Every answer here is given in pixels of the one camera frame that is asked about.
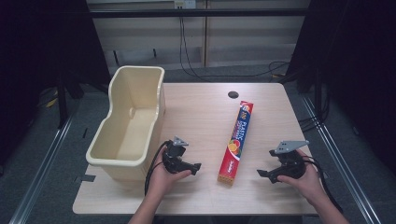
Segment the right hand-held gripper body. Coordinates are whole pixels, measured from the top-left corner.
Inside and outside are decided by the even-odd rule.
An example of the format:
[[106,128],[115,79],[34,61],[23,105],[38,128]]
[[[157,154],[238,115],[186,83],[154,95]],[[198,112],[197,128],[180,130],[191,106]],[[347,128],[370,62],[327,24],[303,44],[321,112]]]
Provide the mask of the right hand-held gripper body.
[[304,174],[304,159],[297,150],[308,144],[308,140],[281,141],[277,148],[269,151],[270,155],[272,157],[278,157],[281,163],[278,175],[285,175],[298,179]]

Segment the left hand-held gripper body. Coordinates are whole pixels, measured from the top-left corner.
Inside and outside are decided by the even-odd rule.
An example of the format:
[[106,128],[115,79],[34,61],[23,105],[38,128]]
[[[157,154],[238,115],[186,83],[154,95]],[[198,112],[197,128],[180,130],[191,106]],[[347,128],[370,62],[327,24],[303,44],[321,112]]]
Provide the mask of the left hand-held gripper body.
[[169,173],[176,174],[189,169],[188,164],[182,160],[187,145],[188,143],[178,136],[166,144],[166,149],[163,152],[163,164]]

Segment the long red plastic wrap box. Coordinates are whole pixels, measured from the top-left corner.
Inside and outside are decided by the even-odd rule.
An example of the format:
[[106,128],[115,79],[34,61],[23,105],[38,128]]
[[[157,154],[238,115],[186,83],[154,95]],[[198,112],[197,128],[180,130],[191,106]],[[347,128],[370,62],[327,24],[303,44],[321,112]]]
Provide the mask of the long red plastic wrap box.
[[245,140],[248,133],[248,125],[254,104],[241,101],[239,105],[236,121],[230,140],[228,141],[225,153],[219,168],[218,181],[229,186],[233,185]]

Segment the cream plastic bin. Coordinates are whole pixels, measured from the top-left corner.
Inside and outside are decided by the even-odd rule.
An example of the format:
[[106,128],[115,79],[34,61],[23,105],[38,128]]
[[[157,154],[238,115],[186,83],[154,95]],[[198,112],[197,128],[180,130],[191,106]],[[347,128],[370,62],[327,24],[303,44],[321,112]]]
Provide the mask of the cream plastic bin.
[[165,113],[164,70],[122,66],[108,87],[109,110],[86,153],[87,162],[115,180],[146,178],[160,146]]

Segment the person's right hand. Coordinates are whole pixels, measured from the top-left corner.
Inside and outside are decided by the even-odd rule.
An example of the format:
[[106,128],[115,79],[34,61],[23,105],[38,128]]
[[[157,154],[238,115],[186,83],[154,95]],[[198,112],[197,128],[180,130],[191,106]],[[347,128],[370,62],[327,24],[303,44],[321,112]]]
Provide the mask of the person's right hand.
[[320,184],[315,167],[309,163],[305,163],[304,165],[305,172],[300,178],[296,179],[285,175],[279,175],[277,180],[293,186],[311,205],[317,206],[327,201],[328,197]]

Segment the person's left hand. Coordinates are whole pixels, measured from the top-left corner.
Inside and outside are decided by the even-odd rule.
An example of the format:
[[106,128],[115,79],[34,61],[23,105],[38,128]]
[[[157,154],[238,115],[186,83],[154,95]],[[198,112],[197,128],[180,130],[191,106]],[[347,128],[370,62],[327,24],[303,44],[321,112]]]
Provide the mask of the person's left hand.
[[187,176],[191,175],[190,170],[182,171],[176,174],[169,173],[163,165],[162,156],[158,156],[154,162],[155,168],[148,183],[148,192],[146,197],[161,201],[165,194],[167,194],[173,185]]

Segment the black curtain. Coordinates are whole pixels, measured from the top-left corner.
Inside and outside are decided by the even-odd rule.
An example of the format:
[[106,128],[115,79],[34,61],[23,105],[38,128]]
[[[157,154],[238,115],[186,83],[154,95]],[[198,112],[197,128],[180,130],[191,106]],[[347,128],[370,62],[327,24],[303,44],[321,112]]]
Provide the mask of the black curtain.
[[40,93],[83,96],[110,80],[87,0],[0,0],[0,176]]
[[396,0],[310,0],[287,74],[316,77],[396,175]]

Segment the black metal stand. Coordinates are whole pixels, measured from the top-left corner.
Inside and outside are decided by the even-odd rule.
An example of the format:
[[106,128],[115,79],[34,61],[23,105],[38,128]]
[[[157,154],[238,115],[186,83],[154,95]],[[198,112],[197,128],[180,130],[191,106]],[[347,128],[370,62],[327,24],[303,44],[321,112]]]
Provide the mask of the black metal stand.
[[60,73],[57,76],[57,92],[58,92],[58,106],[59,106],[59,129],[66,124],[68,119],[68,110],[67,110],[67,102],[66,102],[66,93],[65,93],[65,85],[63,74]]

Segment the black horizontal bar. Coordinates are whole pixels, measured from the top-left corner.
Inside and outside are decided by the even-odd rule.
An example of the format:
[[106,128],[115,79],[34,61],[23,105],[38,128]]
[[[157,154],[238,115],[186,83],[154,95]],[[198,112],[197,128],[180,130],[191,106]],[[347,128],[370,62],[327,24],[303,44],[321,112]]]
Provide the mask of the black horizontal bar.
[[93,18],[170,18],[170,17],[266,17],[305,16],[304,8],[270,9],[154,9],[154,10],[92,10]]

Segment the metal floor rail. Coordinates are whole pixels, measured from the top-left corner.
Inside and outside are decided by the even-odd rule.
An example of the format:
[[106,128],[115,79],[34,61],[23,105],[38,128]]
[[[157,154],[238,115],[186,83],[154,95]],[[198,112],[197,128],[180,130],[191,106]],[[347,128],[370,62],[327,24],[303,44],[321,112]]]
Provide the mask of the metal floor rail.
[[334,161],[338,171],[343,177],[346,186],[351,193],[356,205],[361,211],[365,221],[367,224],[382,224],[378,214],[376,213],[372,203],[368,199],[366,193],[363,191],[363,188],[357,181],[356,177],[353,175],[349,166],[347,165],[346,160],[344,159],[339,147],[336,145],[335,141],[332,138],[332,135],[329,133],[326,125],[323,121],[320,121],[315,114],[315,107],[312,100],[303,95],[302,96],[304,106],[309,114],[309,117],[314,121],[316,129],[318,133],[328,149],[332,160]]
[[8,224],[26,224],[28,217],[30,216],[35,202],[44,186],[44,182],[50,172],[50,168],[54,162],[54,158],[61,148],[64,139],[66,138],[70,126],[73,123],[74,115],[71,115],[61,126],[61,128],[55,134],[51,145],[41,162],[35,177],[29,185],[28,190],[24,193],[21,202],[19,203],[16,211],[14,212],[11,220]]

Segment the white wall socket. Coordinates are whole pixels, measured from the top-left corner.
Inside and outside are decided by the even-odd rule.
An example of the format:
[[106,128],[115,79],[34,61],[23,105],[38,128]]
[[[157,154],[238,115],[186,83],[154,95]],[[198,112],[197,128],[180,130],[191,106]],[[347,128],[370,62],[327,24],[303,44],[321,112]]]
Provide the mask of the white wall socket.
[[196,9],[196,0],[174,0],[175,9]]

